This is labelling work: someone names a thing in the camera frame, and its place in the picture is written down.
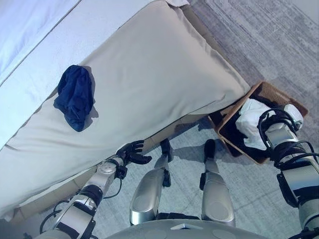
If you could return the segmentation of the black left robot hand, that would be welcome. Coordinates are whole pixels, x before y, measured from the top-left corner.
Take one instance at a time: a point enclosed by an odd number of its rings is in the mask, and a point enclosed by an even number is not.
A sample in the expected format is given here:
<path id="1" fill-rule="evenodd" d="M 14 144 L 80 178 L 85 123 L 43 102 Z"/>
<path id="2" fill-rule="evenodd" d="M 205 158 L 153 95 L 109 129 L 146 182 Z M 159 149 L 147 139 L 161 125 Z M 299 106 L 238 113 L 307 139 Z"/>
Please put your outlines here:
<path id="1" fill-rule="evenodd" d="M 144 140 L 137 140 L 127 143 L 118 149 L 115 155 L 123 160 L 124 166 L 128 165 L 129 163 L 139 165 L 148 164 L 152 160 L 152 157 L 142 155 L 144 142 Z"/>

